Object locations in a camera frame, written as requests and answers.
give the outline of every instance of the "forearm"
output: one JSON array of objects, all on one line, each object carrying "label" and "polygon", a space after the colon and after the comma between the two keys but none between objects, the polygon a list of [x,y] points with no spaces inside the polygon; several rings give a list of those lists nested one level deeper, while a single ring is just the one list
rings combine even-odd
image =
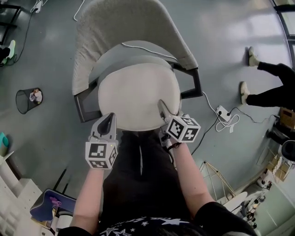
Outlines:
[{"label": "forearm", "polygon": [[188,208],[194,217],[206,203],[214,201],[210,196],[203,176],[195,164],[186,143],[173,149],[179,182]]},{"label": "forearm", "polygon": [[93,234],[96,231],[100,212],[100,199],[103,184],[103,170],[90,169],[77,198],[71,226],[85,229]]}]

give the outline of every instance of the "person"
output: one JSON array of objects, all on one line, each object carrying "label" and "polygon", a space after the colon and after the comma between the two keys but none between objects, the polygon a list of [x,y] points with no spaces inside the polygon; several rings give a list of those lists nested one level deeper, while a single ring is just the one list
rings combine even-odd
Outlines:
[{"label": "person", "polygon": [[111,173],[103,183],[103,170],[89,170],[71,225],[59,236],[256,235],[213,200],[187,144],[174,145],[173,152],[177,170],[156,131],[123,131]]},{"label": "person", "polygon": [[0,48],[0,65],[6,64],[14,56],[15,41],[12,40],[8,47]]},{"label": "person", "polygon": [[295,111],[295,71],[284,64],[273,65],[258,61],[254,55],[253,47],[248,51],[249,66],[257,66],[258,70],[266,71],[274,76],[279,77],[283,85],[278,88],[270,89],[264,93],[253,95],[250,94],[246,82],[241,83],[241,102],[251,106],[262,107],[285,107]]}]

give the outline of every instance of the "chair seat cushion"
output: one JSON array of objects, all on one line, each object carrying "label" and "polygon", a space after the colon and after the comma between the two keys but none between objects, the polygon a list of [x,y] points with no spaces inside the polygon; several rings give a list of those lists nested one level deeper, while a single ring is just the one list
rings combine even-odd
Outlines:
[{"label": "chair seat cushion", "polygon": [[98,102],[103,115],[113,112],[117,128],[154,130],[164,125],[158,110],[163,100],[177,114],[180,90],[174,72],[162,65],[143,63],[115,71],[101,82]]}]

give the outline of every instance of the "white sneaker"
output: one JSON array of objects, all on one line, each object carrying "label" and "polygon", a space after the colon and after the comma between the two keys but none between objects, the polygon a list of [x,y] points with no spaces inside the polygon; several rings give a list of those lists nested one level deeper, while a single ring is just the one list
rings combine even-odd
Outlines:
[{"label": "white sneaker", "polygon": [[246,99],[248,98],[249,95],[250,95],[250,92],[247,88],[246,82],[242,82],[241,83],[241,103],[242,104],[247,104]]},{"label": "white sneaker", "polygon": [[254,55],[254,48],[250,47],[248,53],[249,53],[248,65],[249,66],[258,66],[259,61],[257,60],[257,57]]},{"label": "white sneaker", "polygon": [[10,52],[9,52],[9,55],[8,55],[7,58],[11,59],[11,58],[14,56],[14,48],[15,48],[15,41],[14,41],[14,40],[12,40],[12,41],[10,42],[8,48],[10,49]]}]

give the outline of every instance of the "white cable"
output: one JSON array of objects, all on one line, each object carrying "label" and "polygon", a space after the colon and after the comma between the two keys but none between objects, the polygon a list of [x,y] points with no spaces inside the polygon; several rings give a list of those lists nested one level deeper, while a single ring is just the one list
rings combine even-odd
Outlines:
[{"label": "white cable", "polygon": [[82,5],[84,4],[84,2],[85,2],[85,0],[83,0],[83,2],[81,3],[81,5],[80,5],[78,11],[77,11],[76,14],[74,15],[74,20],[75,20],[75,21],[78,21],[78,20],[76,19],[76,15],[77,15],[78,12],[80,11],[80,9],[81,9]]},{"label": "white cable", "polygon": [[43,3],[43,0],[36,0],[36,3],[35,3],[35,5],[32,7],[32,9],[31,9],[31,13],[36,9],[36,7],[37,7],[37,4],[39,3],[39,2],[41,2],[41,6],[44,6],[45,5],[45,3],[47,3],[47,1],[48,0],[46,0],[44,3]]},{"label": "white cable", "polygon": [[132,48],[139,48],[139,49],[143,49],[145,51],[148,51],[150,53],[154,53],[154,54],[157,54],[157,55],[160,55],[160,56],[163,56],[163,57],[169,57],[169,58],[172,58],[174,60],[177,60],[175,57],[172,57],[172,56],[168,56],[168,55],[165,55],[165,54],[161,54],[161,53],[158,53],[158,52],[154,52],[154,51],[151,51],[151,50],[148,50],[144,47],[138,47],[138,46],[131,46],[131,45],[127,45],[125,43],[121,43],[122,45],[124,45],[125,47],[132,47]]},{"label": "white cable", "polygon": [[[154,52],[154,51],[148,50],[148,49],[146,49],[146,48],[144,48],[144,47],[131,46],[131,45],[127,45],[127,44],[125,44],[125,43],[121,43],[121,44],[124,45],[125,47],[132,47],[132,48],[143,49],[143,50],[148,51],[148,52],[150,52],[150,53],[154,53],[154,54],[161,55],[161,56],[164,56],[164,57],[172,58],[172,59],[175,59],[175,60],[177,61],[177,59],[176,59],[175,57],[168,56],[168,55],[165,55],[165,54],[161,54],[161,53],[158,53],[158,52]],[[209,104],[211,110],[214,111],[214,113],[215,113],[216,116],[218,117],[219,122],[216,124],[216,126],[215,126],[215,130],[216,130],[217,132],[220,132],[220,131],[224,130],[226,127],[229,127],[229,128],[232,130],[232,129],[234,128],[234,125],[237,124],[237,123],[240,121],[240,116],[236,114],[236,115],[234,115],[234,116],[233,116],[228,122],[225,122],[225,121],[220,120],[220,116],[219,116],[219,115],[217,114],[217,112],[212,108],[212,106],[211,106],[211,104],[210,104],[210,102],[209,102],[209,99],[208,99],[207,94],[206,94],[204,91],[203,91],[203,94],[206,96],[207,102],[208,102],[208,104]],[[238,120],[237,120],[235,123],[231,124],[231,122],[233,121],[233,119],[234,119],[235,117],[238,117]],[[223,125],[223,128],[222,128],[221,130],[218,130],[218,129],[217,129],[217,127],[218,127],[219,124],[222,124],[222,125]]]},{"label": "white cable", "polygon": [[[220,132],[220,131],[224,130],[226,127],[230,127],[230,128],[232,127],[232,129],[233,129],[234,125],[237,124],[237,123],[239,122],[239,120],[240,120],[240,116],[236,114],[236,115],[234,115],[234,116],[233,116],[228,122],[225,122],[225,121],[220,120],[219,115],[218,115],[217,112],[212,108],[212,106],[211,106],[211,104],[210,104],[210,102],[209,102],[209,99],[208,99],[207,94],[206,94],[204,91],[203,91],[203,94],[205,95],[205,97],[206,97],[206,99],[207,99],[207,102],[208,102],[208,105],[210,106],[211,110],[214,111],[214,113],[215,113],[216,116],[218,117],[219,122],[216,124],[216,126],[215,126],[215,130],[216,130],[217,132]],[[231,122],[233,121],[233,119],[234,119],[235,117],[238,117],[238,120],[237,120],[235,123],[231,124]],[[220,130],[217,129],[217,127],[218,127],[219,124],[222,124],[222,125],[223,125],[223,128],[220,129]]]}]

